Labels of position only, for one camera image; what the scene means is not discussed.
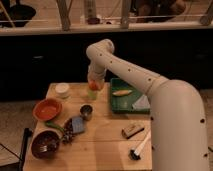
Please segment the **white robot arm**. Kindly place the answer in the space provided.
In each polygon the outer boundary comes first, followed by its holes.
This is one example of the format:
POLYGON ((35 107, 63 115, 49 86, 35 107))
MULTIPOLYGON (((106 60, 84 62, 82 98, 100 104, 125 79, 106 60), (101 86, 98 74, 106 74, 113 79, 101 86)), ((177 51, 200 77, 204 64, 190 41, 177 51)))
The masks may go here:
POLYGON ((148 97, 152 171, 210 171, 205 109, 194 86, 116 57, 109 39, 89 45, 86 55, 90 79, 111 71, 148 97))

